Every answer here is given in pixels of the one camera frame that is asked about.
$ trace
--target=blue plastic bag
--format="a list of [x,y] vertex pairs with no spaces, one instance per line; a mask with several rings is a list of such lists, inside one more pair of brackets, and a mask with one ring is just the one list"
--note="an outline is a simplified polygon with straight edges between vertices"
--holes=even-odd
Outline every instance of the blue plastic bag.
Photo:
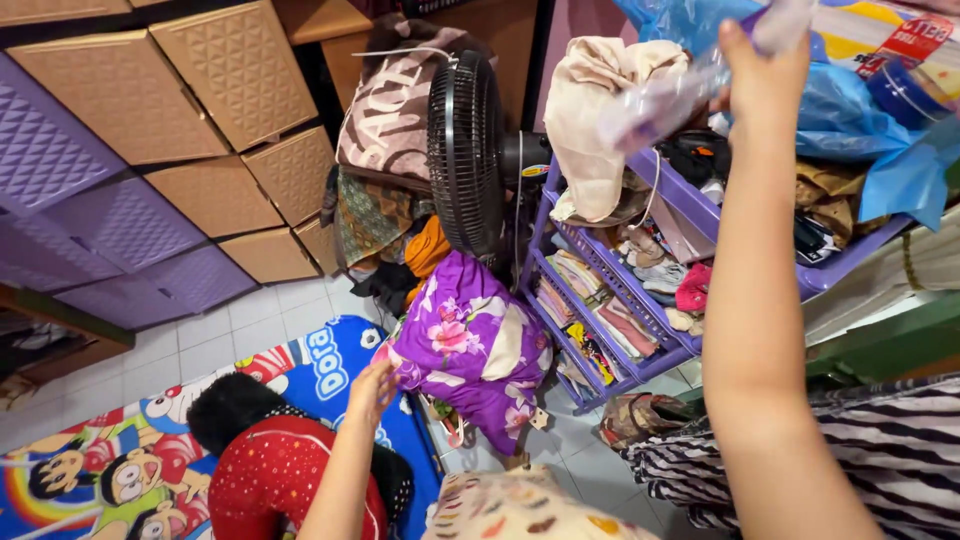
[[[670,39],[694,56],[716,42],[720,22],[743,19],[762,6],[752,0],[613,0],[637,28],[640,41]],[[867,173],[859,221],[904,212],[933,231],[947,201],[944,173],[960,158],[960,121],[929,133],[910,132],[881,110],[853,72],[826,62],[813,34],[801,102],[797,154],[831,160],[874,160]]]

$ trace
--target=doraemon mat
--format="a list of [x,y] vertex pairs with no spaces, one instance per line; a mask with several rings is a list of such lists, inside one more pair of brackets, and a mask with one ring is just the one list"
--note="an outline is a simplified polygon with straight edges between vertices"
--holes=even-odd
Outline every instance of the doraemon mat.
[[[361,317],[336,317],[304,337],[4,455],[0,538],[213,538],[205,492],[216,458],[205,455],[186,426],[193,400],[217,377],[240,371],[336,429],[347,410],[350,381],[384,336]],[[394,400],[376,442],[413,468],[414,499],[398,536],[417,540],[426,508],[440,492],[441,474],[412,405],[406,396]]]

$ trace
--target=striped fabric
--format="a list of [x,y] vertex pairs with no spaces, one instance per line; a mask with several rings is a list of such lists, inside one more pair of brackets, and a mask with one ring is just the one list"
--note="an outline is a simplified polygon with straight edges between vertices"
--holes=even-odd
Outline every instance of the striped fabric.
[[[891,538],[960,538],[960,373],[837,390],[810,404],[847,478]],[[652,497],[700,528],[738,529],[708,419],[622,451]]]

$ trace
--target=pink wall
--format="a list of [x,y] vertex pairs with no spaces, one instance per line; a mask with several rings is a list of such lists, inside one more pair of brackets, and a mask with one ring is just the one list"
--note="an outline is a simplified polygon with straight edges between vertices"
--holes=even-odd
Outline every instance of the pink wall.
[[627,15],[623,14],[612,0],[557,0],[540,80],[535,132],[546,133],[546,128],[543,127],[543,108],[546,106],[547,92],[550,91],[553,70],[564,57],[566,45],[573,37],[579,36],[620,36],[628,45],[636,42],[634,25],[630,24]]

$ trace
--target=white tile floor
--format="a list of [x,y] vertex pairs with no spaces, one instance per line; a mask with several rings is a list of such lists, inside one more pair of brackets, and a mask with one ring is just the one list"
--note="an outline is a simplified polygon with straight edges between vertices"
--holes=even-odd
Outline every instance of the white tile floor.
[[[204,315],[143,331],[129,353],[55,380],[24,409],[0,413],[0,453],[305,335],[334,315],[381,322],[373,301],[353,296],[351,287],[343,277],[268,286]],[[389,329],[396,321],[386,315],[382,323]],[[700,383],[699,360],[640,389],[676,395],[692,383]],[[664,539],[719,538],[696,531],[679,509],[650,499],[633,482],[620,457],[590,432],[599,410],[573,416],[573,402],[558,384],[542,388],[540,399],[554,419],[547,431],[531,430],[524,448],[534,462],[548,464],[570,493]],[[503,470],[478,431],[471,431],[468,448],[451,450],[439,424],[431,422],[430,430],[448,472]]]

